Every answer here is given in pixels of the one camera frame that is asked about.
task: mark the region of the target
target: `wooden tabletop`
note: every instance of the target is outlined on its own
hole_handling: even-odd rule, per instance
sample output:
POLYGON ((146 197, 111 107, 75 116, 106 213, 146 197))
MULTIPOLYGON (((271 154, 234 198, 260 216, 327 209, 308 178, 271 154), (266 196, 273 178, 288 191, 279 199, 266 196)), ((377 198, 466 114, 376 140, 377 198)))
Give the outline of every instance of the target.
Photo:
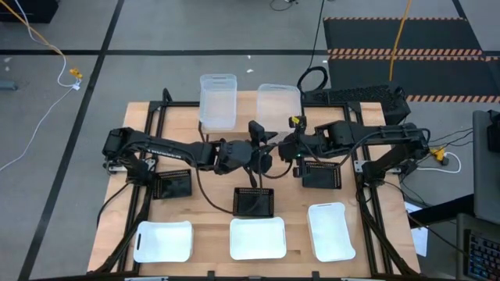
MULTIPOLYGON (((238 92, 236 127, 230 133, 210 132, 210 140, 221 137, 228 141, 248 139, 248 121, 255 119, 255 98, 254 91, 238 92)), ((361 106, 365 126, 384 125, 380 104, 362 103, 361 106)), ((131 102, 128 105, 123 125, 136 130, 144 130, 147 111, 147 102, 131 102)), ((152 132, 155 132, 157 115, 153 121, 152 132)), ((307 133, 313 132, 314 126, 344 119, 340 108, 306 108, 305 115, 308 123, 307 133)), ((167 108, 162 137, 188 143, 200 141, 198 108, 167 108)), ((372 146, 370 147, 370 155, 372 159, 378 159, 389 149, 388 145, 372 146)), ((276 157, 273 158, 273 167, 268 174, 282 173, 287 165, 279 160, 276 150, 271 154, 276 157)), ((339 162, 342 157, 327 161, 339 162)), ((187 168, 189 168, 188 165, 181 161, 161 157, 157 171, 187 168)), ((125 174, 120 173, 110 177, 105 200, 123 186, 125 174)), ((201 172, 200 176, 203 188, 212 201, 229 210, 232 209, 234 188, 250 186, 248 176, 243 169, 224 176, 204 172, 201 172)), ((233 216, 211 207, 205 201, 197 181, 193 178, 191 197, 152 201, 148 219, 151 222, 182 222, 185 220, 191 222, 195 230, 193 255, 185 263, 142 264, 140 273, 142 276, 206 276, 208 271, 213 270, 216 272, 216 276, 310 277, 312 271, 319 271, 322 277, 369 277, 370 268, 361 215, 358 202, 355 199, 354 172, 350 161, 341 167, 341 179, 341 190, 304 188, 302 181, 295 179, 291 173, 278 180, 263 179, 264 187, 274 189, 274 215, 285 221, 287 254, 281 259, 235 261, 229 252, 229 225, 233 216), (341 202, 345 205, 349 236, 356 251, 355 257, 350 261, 319 262, 313 255, 306 218, 308 207, 331 202, 341 202)), ((399 186, 397 176, 387 176, 386 181, 399 186)), ((88 270, 99 267, 122 238, 131 193, 132 188, 125 190, 102 213, 88 270)), ((419 272, 420 267, 401 193, 395 187, 386 184, 378 187, 378 194, 387 238, 409 266, 419 272)), ((380 245, 377 238, 372 236, 378 270, 383 272, 380 245)), ((134 239, 129 247, 127 269, 131 269, 133 263, 133 247, 134 239)))

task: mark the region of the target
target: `keyboard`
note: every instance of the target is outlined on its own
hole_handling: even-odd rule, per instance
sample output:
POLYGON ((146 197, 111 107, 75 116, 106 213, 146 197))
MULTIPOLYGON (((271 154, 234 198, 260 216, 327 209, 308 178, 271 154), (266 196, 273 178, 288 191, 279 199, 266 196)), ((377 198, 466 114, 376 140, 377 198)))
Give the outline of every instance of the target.
POLYGON ((500 243, 483 238, 480 233, 465 230, 464 274, 477 280, 500 281, 500 243))

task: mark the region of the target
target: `yellow cable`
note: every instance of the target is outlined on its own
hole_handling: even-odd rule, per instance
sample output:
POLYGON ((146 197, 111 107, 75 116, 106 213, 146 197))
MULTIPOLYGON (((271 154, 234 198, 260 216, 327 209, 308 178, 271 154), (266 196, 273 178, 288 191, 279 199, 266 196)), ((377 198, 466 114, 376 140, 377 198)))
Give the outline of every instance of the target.
POLYGON ((391 66, 390 66, 390 69, 389 69, 389 81, 392 81, 392 70, 394 69, 394 59, 396 57, 396 50, 398 49, 399 38, 401 37, 401 33, 403 31, 403 27, 405 26, 406 18, 408 17, 409 7, 411 5, 412 5, 412 0, 408 0, 408 2, 406 3, 405 14, 403 15, 403 18, 401 19, 401 24, 399 24, 398 36, 396 37, 396 42, 394 43, 394 47, 392 48, 391 66))
MULTIPOLYGON (((62 57, 64 57, 64 59, 66 59, 68 61, 68 63, 70 63, 70 60, 68 59, 68 57, 66 57, 58 48, 55 48, 52 44, 50 44, 43 36, 41 36, 41 34, 38 33, 38 31, 36 31, 22 17, 20 17, 17 14, 17 12, 15 12, 12 8, 10 8, 10 6, 7 3, 5 3, 3 0, 0 0, 0 4, 4 5, 7 8, 7 10, 9 10, 10 13, 12 13, 21 23, 23 23, 27 28, 29 28, 31 30, 31 32, 36 34, 54 52, 56 52, 59 55, 61 55, 62 57)), ((75 76, 76 78, 80 78, 80 79, 82 78, 82 75, 80 74, 80 72, 78 71, 77 68, 70 69, 70 73, 71 73, 71 75, 75 76)))

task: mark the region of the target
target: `floor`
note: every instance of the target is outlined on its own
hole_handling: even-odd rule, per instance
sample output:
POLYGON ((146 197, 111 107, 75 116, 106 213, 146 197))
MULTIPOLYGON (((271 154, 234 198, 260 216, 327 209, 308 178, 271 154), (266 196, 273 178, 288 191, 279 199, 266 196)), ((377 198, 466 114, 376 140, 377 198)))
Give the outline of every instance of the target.
MULTIPOLYGON (((37 233, 44 226, 46 233, 32 271, 23 274, 35 279, 85 273, 94 241, 95 217, 108 181, 101 167, 100 150, 109 129, 122 124, 129 101, 159 99, 164 87, 175 100, 198 100, 198 78, 203 73, 236 74, 239 90, 254 90, 263 83, 295 84, 309 63, 309 56, 297 50, 312 48, 321 3, 299 1, 285 12, 274 12, 267 0, 124 0, 106 48, 191 52, 108 55, 102 68, 95 67, 116 4, 121 2, 61 0, 50 24, 34 25, 59 48, 87 50, 89 55, 70 58, 85 76, 82 89, 54 107, 26 156, 0 173, 0 224, 4 226, 0 228, 1 280, 18 279, 38 226, 37 233), (265 50, 275 51, 266 54, 265 50), (88 87, 93 72, 99 75, 88 87), (81 130, 72 131, 83 112, 86 114, 81 130), (68 141, 76 141, 73 150, 71 145, 66 146, 68 141), (56 197, 57 201, 50 220, 44 217, 41 221, 48 197, 56 197)), ((482 48, 500 50, 500 30, 491 28, 499 24, 494 18, 500 2, 460 2, 482 48)), ((276 0, 274 4, 281 7, 284 3, 276 0)), ((402 0, 335 0, 326 2, 323 15, 400 16, 404 8, 402 0)), ((415 0, 410 16, 458 14, 452 0, 415 0)), ((30 41, 26 29, 17 23, 0 23, 0 34, 0 50, 43 48, 30 41)), ((325 48, 320 31, 317 49, 325 48)), ((324 64, 324 59, 315 57, 313 65, 324 64)), ((64 94, 65 90, 55 82, 62 63, 56 55, 0 55, 0 77, 15 80, 20 86, 17 92, 0 93, 0 129, 4 132, 0 137, 0 154, 4 155, 0 165, 22 152, 38 120, 64 94)), ((312 76, 305 88, 318 82, 319 77, 312 76)), ((429 128, 433 137, 470 127, 473 110, 500 110, 494 104, 464 103, 410 103, 410 108, 412 114, 407 122, 429 128)), ((449 151, 462 159, 460 174, 419 171, 405 180, 429 204, 472 192, 472 163, 466 161, 471 158, 472 146, 449 151)), ((444 222, 433 228, 454 241, 453 224, 444 222)), ((428 247, 427 257, 420 259, 423 271, 433 276, 453 276, 453 250, 432 235, 428 247)))

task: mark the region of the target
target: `black floor mat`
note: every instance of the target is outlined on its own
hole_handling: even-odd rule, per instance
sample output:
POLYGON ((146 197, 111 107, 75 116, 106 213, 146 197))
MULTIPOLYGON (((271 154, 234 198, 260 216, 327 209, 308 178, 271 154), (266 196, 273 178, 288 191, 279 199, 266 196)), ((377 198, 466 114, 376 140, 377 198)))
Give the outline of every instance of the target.
MULTIPOLYGON (((327 47, 392 49, 400 22, 400 18, 325 18, 327 47)), ((450 49, 449 54, 452 49, 480 49, 469 22, 461 18, 409 18, 398 47, 450 49)))
MULTIPOLYGON (((403 87, 410 101, 498 102, 497 84, 488 63, 492 62, 481 57, 398 56, 393 81, 403 87)), ((332 55, 328 66, 336 89, 384 84, 388 82, 390 56, 332 55)))

